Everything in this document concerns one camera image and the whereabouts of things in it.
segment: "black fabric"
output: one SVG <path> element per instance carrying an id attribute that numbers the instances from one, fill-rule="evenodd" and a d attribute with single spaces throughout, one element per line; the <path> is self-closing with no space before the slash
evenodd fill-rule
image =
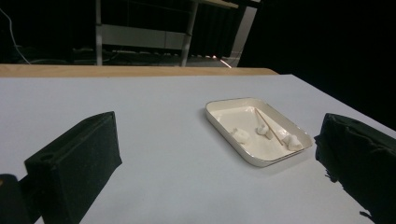
<path id="1" fill-rule="evenodd" d="M 326 114 L 315 140 L 317 160 L 331 181 L 338 180 L 375 223 L 396 223 L 396 139 L 358 120 Z"/>
<path id="2" fill-rule="evenodd" d="M 26 224 L 29 222 L 21 187 L 15 175 L 0 175 L 0 223 Z"/>
<path id="3" fill-rule="evenodd" d="M 102 1 L 102 23 L 185 33 L 191 13 L 187 0 Z M 246 7 L 198 6 L 190 46 L 190 56 L 229 57 Z M 132 50 L 172 52 L 150 48 Z"/>
<path id="4" fill-rule="evenodd" d="M 25 161 L 45 223 L 79 223 L 122 164 L 113 111 L 86 118 Z"/>

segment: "tray rim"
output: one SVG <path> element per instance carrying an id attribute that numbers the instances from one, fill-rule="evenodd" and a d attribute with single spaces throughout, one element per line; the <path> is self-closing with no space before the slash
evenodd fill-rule
<path id="1" fill-rule="evenodd" d="M 240 101 L 240 100 L 252 100 L 252 101 L 256 101 L 256 102 L 260 102 L 261 104 L 269 107 L 271 110 L 273 110 L 273 112 L 276 112 L 280 117 L 282 117 L 282 119 L 285 119 L 286 121 L 290 122 L 290 124 L 292 124 L 293 126 L 295 126 L 298 130 L 300 130 L 303 134 L 305 134 L 308 138 L 310 143 L 308 144 L 308 146 L 297 150 L 297 151 L 293 151 L 288 155 L 279 157 L 277 159 L 268 161 L 268 160 L 264 160 L 258 157 L 255 157 L 253 155 L 251 155 L 248 151 L 245 150 L 244 147 L 241 146 L 241 144 L 239 144 L 229 133 L 228 131 L 225 129 L 225 127 L 217 121 L 217 119 L 212 115 L 212 113 L 209 111 L 208 107 L 214 103 L 220 103 L 220 102 L 226 102 L 226 101 Z M 312 147 L 313 146 L 313 139 L 312 136 L 310 134 L 308 134 L 305 130 L 301 129 L 300 126 L 298 126 L 297 124 L 295 124 L 294 122 L 292 122 L 290 119 L 288 119 L 287 117 L 285 117 L 282 113 L 280 113 L 279 111 L 277 111 L 276 109 L 274 109 L 272 106 L 270 106 L 269 104 L 267 104 L 264 100 L 262 99 L 258 99 L 258 98 L 254 98 L 254 97 L 241 97 L 241 98 L 232 98 L 232 99 L 223 99 L 223 100 L 215 100 L 215 101 L 210 101 L 208 103 L 206 103 L 205 105 L 205 112 L 206 112 L 206 118 L 209 120 L 209 122 L 214 126 L 214 128 L 227 140 L 227 142 L 229 142 L 232 147 L 238 152 L 238 154 L 240 154 L 248 163 L 255 165 L 255 166 L 259 166 L 259 167 L 265 167 L 268 165 L 271 165 L 273 163 L 276 163 L 278 161 L 283 161 L 291 156 L 297 155 L 303 151 L 305 151 L 307 148 Z"/>

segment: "white tray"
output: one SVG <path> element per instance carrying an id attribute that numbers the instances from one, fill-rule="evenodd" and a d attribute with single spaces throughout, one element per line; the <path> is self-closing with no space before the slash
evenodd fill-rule
<path id="1" fill-rule="evenodd" d="M 255 166 L 265 167 L 282 161 L 313 144 L 310 135 L 259 99 L 241 98 L 209 102 L 206 104 L 206 117 L 235 150 Z M 257 128 L 265 122 L 277 138 L 274 136 L 268 139 L 264 135 L 257 134 Z M 247 144 L 238 143 L 233 137 L 232 132 L 235 128 L 248 133 Z M 301 147 L 297 150 L 289 150 L 288 145 L 282 141 L 287 135 L 295 135 Z"/>

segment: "dark curtain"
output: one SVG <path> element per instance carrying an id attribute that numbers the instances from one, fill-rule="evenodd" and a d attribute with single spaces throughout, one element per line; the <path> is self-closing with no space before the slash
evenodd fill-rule
<path id="1" fill-rule="evenodd" d="M 102 23 L 185 33 L 191 11 L 189 0 L 102 1 Z M 200 4 L 195 19 L 190 55 L 229 57 L 245 13 L 238 9 Z M 138 49 L 169 51 L 181 50 Z"/>
<path id="2" fill-rule="evenodd" d="M 390 0 L 264 1 L 238 66 L 294 74 L 396 130 L 395 9 Z"/>
<path id="3" fill-rule="evenodd" d="M 72 63 L 73 49 L 95 49 L 94 0 L 0 0 L 0 6 L 13 20 L 17 43 L 35 49 L 32 55 L 25 52 L 29 58 L 62 59 Z M 102 0 L 102 23 L 185 33 L 190 11 L 190 0 Z M 200 4 L 190 55 L 230 56 L 244 13 L 244 7 L 225 9 Z M 19 55 L 14 52 L 3 15 L 0 24 L 0 62 L 13 63 L 12 58 L 17 61 Z M 120 46 L 104 48 L 119 49 Z M 130 49 L 181 53 L 171 49 Z"/>

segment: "cable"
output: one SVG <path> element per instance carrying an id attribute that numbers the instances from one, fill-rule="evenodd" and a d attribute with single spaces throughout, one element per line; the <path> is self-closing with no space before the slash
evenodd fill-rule
<path id="1" fill-rule="evenodd" d="M 7 19 L 9 20 L 9 32 L 11 33 L 11 39 L 12 42 L 14 43 L 14 48 L 15 50 L 21 55 L 21 57 L 28 63 L 29 61 L 27 61 L 27 59 L 23 56 L 23 54 L 20 52 L 20 50 L 18 49 L 17 43 L 15 42 L 15 38 L 14 38 L 14 34 L 12 32 L 12 20 L 11 18 L 7 15 L 7 13 L 5 11 L 3 11 L 3 9 L 0 8 L 0 11 L 7 17 Z"/>

